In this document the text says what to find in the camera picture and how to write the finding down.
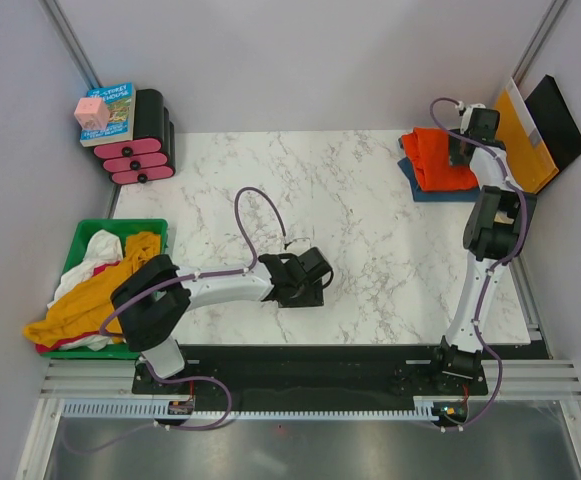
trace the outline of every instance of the white marble countertop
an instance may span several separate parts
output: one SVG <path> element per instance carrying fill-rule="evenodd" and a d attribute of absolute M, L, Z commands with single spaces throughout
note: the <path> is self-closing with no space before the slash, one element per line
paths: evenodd
<path fill-rule="evenodd" d="M 416 204 L 397 166 L 398 131 L 182 134 L 178 171 L 121 189 L 115 218 L 165 218 L 172 259 L 208 267 L 247 262 L 233 218 L 243 186 L 277 204 L 289 238 L 308 237 L 335 270 L 325 306 L 279 309 L 234 302 L 189 312 L 182 344 L 437 344 L 459 302 L 466 271 L 462 235 L 470 204 Z M 267 203 L 242 199 L 259 253 L 278 253 Z M 510 273 L 484 337 L 529 343 Z"/>

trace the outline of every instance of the red cloth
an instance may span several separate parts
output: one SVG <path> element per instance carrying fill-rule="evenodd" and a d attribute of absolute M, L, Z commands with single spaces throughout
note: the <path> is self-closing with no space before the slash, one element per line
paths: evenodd
<path fill-rule="evenodd" d="M 469 167 L 450 166 L 448 134 L 443 130 L 415 128 L 401 139 L 417 183 L 424 192 L 454 192 L 479 186 Z"/>
<path fill-rule="evenodd" d="M 100 265 L 98 267 L 95 267 L 94 270 L 92 271 L 92 276 L 96 277 L 97 275 L 99 275 L 101 272 L 103 272 L 106 268 L 109 267 L 116 267 L 117 265 L 119 265 L 119 262 L 114 262 L 114 263 L 106 263 L 105 265 Z"/>
<path fill-rule="evenodd" d="M 38 343 L 35 343 L 34 348 L 37 351 L 37 353 L 53 352 L 55 350 L 59 350 L 59 347 L 65 345 L 66 343 L 76 342 L 77 340 L 81 340 L 84 337 L 89 337 L 90 335 L 99 335 L 99 332 L 86 332 L 86 333 L 82 333 L 81 335 L 78 335 L 74 338 L 62 338 L 61 340 L 59 340 L 57 343 L 55 343 L 51 347 L 45 347 L 43 345 L 39 345 Z"/>

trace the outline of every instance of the folded cloth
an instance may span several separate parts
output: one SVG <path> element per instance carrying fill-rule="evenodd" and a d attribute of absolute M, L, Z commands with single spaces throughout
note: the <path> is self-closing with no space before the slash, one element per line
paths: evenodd
<path fill-rule="evenodd" d="M 99 351 L 105 346 L 116 343 L 116 338 L 104 337 L 99 332 L 85 332 L 74 338 L 63 338 L 51 347 L 36 344 L 34 346 L 37 353 L 54 352 L 55 350 L 72 350 L 77 347 L 88 347 L 90 350 Z"/>
<path fill-rule="evenodd" d="M 90 350 L 98 352 L 112 343 L 112 338 L 99 335 L 88 335 L 73 342 L 68 342 L 59 347 L 59 350 L 72 350 L 78 347 L 88 347 Z"/>
<path fill-rule="evenodd" d="M 409 158 L 402 158 L 397 162 L 399 168 L 410 183 L 412 200 L 415 202 L 476 202 L 479 197 L 479 189 L 458 190 L 456 192 L 424 192 L 417 183 L 414 167 Z"/>
<path fill-rule="evenodd" d="M 107 268 L 90 280 L 80 283 L 61 297 L 40 322 L 26 325 L 23 334 L 34 343 L 50 347 L 64 338 L 74 338 L 84 332 L 98 331 L 103 321 L 114 311 L 110 295 L 130 275 L 160 253 L 161 238 L 150 232 L 132 235 L 126 240 L 126 256 L 116 267 Z M 108 326 L 121 333 L 119 321 Z"/>
<path fill-rule="evenodd" d="M 448 134 L 443 130 L 415 128 L 402 136 L 401 142 L 424 192 L 454 192 L 479 186 L 469 167 L 450 166 Z"/>
<path fill-rule="evenodd" d="M 83 261 L 61 275 L 59 286 L 54 292 L 54 299 L 48 304 L 48 308 L 74 287 L 92 277 L 95 268 L 118 262 L 122 258 L 123 251 L 119 237 L 105 230 L 99 230 L 90 238 Z"/>
<path fill-rule="evenodd" d="M 59 350 L 59 348 L 63 347 L 64 345 L 70 345 L 73 342 L 78 342 L 82 338 L 88 338 L 98 334 L 99 332 L 84 332 L 81 335 L 77 335 L 74 338 L 62 338 L 61 340 L 57 341 L 54 345 L 51 345 L 49 347 L 37 344 L 34 346 L 34 348 L 37 351 L 37 353 L 48 353 L 54 350 Z"/>

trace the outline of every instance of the gray floor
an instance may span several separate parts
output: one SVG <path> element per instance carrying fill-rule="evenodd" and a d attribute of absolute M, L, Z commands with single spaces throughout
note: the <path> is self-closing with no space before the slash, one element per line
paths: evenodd
<path fill-rule="evenodd" d="M 478 410 L 471 402 L 471 409 Z M 70 419 L 88 448 L 144 420 Z M 149 429 L 88 456 L 56 447 L 61 480 L 580 479 L 558 405 L 498 403 L 469 431 L 405 422 L 242 421 L 210 432 Z"/>

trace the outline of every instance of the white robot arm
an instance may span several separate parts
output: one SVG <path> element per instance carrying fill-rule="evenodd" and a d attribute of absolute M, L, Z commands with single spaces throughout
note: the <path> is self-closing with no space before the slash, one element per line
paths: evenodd
<path fill-rule="evenodd" d="M 243 273 L 226 275 L 225 272 Z M 330 274 L 325 284 L 322 278 Z M 261 255 L 251 269 L 245 265 L 196 269 L 177 267 L 168 255 L 158 255 L 146 263 L 112 294 L 120 308 L 141 292 L 175 278 L 176 282 L 135 303 L 119 315 L 128 348 L 141 352 L 161 378 L 185 367 L 172 331 L 185 312 L 195 308 L 237 300 L 276 301 L 280 307 L 323 305 L 323 290 L 332 281 L 332 267 L 318 248 L 296 256 L 291 253 Z"/>
<path fill-rule="evenodd" d="M 477 304 L 485 292 L 479 314 L 479 330 L 483 331 L 498 284 L 508 269 L 505 264 L 494 270 L 492 267 L 510 255 L 521 233 L 519 198 L 513 188 L 522 189 L 510 172 L 504 145 L 494 138 L 499 113 L 482 104 L 460 104 L 458 110 L 463 117 L 461 135 L 486 148 L 450 137 L 450 163 L 469 165 L 481 192 L 464 231 L 463 245 L 468 250 L 466 278 L 454 319 L 438 350 L 438 364 L 444 374 L 472 379 L 480 368 L 483 350 L 473 324 Z M 525 192 L 523 195 L 529 226 L 536 196 Z M 490 283 L 484 290 L 488 276 Z"/>

